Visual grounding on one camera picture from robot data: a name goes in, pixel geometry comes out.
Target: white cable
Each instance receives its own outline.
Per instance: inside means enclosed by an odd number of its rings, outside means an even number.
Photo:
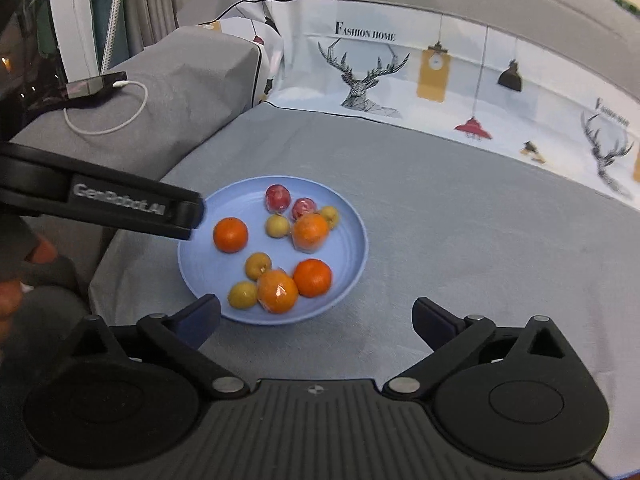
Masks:
[[[113,132],[117,132],[119,129],[124,128],[128,124],[131,124],[142,113],[142,110],[145,109],[146,100],[149,98],[149,90],[146,88],[146,86],[143,83],[140,83],[138,81],[116,81],[113,84],[113,87],[114,88],[122,88],[123,86],[127,86],[127,85],[136,85],[136,86],[139,86],[140,88],[142,88],[145,91],[145,97],[142,99],[142,104],[140,105],[140,108],[138,108],[138,111],[136,113],[134,113],[133,117],[130,118],[129,120],[124,121],[119,126],[114,126],[113,128],[109,128],[108,130],[103,130],[101,132],[88,132],[86,130],[81,130],[77,126],[74,126],[71,123],[71,121],[69,120],[69,115],[66,113],[66,108],[64,108],[63,112],[65,114],[66,125],[69,128],[71,128],[73,131],[75,131],[76,134],[80,134],[80,135],[105,135],[105,134],[112,134]]]
[[[107,38],[104,41],[104,52],[102,53],[102,65],[100,74],[104,74],[111,64],[111,54],[113,53],[113,43],[116,40],[116,27],[118,26],[118,15],[120,13],[121,0],[111,0],[111,12],[109,13],[109,26],[107,27]]]

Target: tangerine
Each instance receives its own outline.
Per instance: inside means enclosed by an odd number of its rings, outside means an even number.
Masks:
[[[297,300],[296,282],[284,270],[267,270],[258,279],[258,301],[267,312],[284,314]]]
[[[213,243],[223,253],[237,253],[249,240],[249,229],[239,218],[223,218],[213,228]]]
[[[293,281],[299,293],[306,298],[326,294],[331,288],[332,277],[331,268],[314,258],[300,262],[293,271]]]
[[[291,229],[293,245],[297,250],[313,253],[329,235],[329,224],[318,213],[307,213],[296,220]]]

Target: screw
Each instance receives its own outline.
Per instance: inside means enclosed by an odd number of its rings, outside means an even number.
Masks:
[[[212,386],[221,394],[234,394],[244,388],[244,381],[237,377],[218,377]]]
[[[389,381],[389,387],[397,394],[412,394],[420,389],[420,383],[413,377],[396,377]]]

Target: charging cable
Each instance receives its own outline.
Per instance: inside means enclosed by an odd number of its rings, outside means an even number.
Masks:
[[[86,130],[81,130],[77,126],[74,126],[71,123],[71,121],[69,120],[69,115],[66,113],[66,108],[64,108],[63,112],[65,114],[66,125],[69,128],[71,128],[73,131],[75,131],[76,134],[80,134],[80,135],[105,135],[105,134],[112,134],[113,132],[117,132],[119,129],[124,128],[128,124],[131,124],[142,113],[142,110],[145,109],[146,100],[149,98],[149,90],[146,88],[146,86],[143,83],[140,83],[138,81],[116,81],[113,84],[113,87],[114,88],[122,88],[122,87],[127,86],[127,85],[136,85],[136,86],[139,86],[140,88],[142,88],[145,91],[145,97],[144,97],[144,99],[142,99],[142,104],[140,105],[140,108],[138,108],[138,111],[136,113],[134,113],[133,117],[130,118],[129,120],[124,121],[119,126],[114,126],[113,128],[109,128],[108,130],[102,130],[101,132],[88,132]]]

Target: deer head print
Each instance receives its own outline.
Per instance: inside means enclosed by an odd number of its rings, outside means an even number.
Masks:
[[[338,43],[338,41],[340,41],[340,38],[329,45],[326,52],[322,49],[322,45],[320,45],[320,43],[318,42],[318,49],[320,50],[320,54],[322,54],[322,57],[329,65],[337,68],[340,72],[342,72],[342,80],[350,87],[349,95],[342,102],[342,106],[351,110],[358,110],[361,112],[369,112],[372,114],[379,114],[387,117],[399,117],[398,111],[395,108],[380,106],[379,104],[376,104],[375,102],[368,99],[367,90],[373,88],[378,84],[378,78],[380,76],[398,72],[409,59],[409,54],[406,55],[402,63],[398,64],[398,56],[396,56],[396,53],[391,49],[390,46],[387,45],[392,54],[391,63],[389,63],[386,67],[383,67],[382,60],[378,58],[378,66],[373,70],[367,70],[367,75],[364,76],[364,78],[357,79],[356,77],[354,77],[351,67],[347,65],[347,53],[344,53],[340,62],[338,62],[338,58],[334,56],[334,46],[336,43]]]
[[[584,119],[584,113],[580,116],[580,122],[582,123],[582,130],[584,131],[584,135],[589,139],[591,143],[592,149],[591,153],[593,153],[594,158],[596,159],[596,164],[598,165],[598,176],[603,180],[607,186],[609,186],[613,191],[621,193],[623,195],[629,195],[628,191],[624,189],[617,180],[613,177],[609,176],[607,173],[607,166],[613,164],[617,157],[625,156],[628,152],[631,151],[631,148],[634,146],[633,143],[628,143],[628,137],[626,135],[620,145],[619,140],[613,145],[613,149],[609,150],[607,153],[602,151],[602,146],[600,145],[600,141],[598,140],[598,134],[600,133],[600,129],[597,129],[595,132],[591,129],[591,121],[593,121],[598,114],[591,116],[589,119]]]

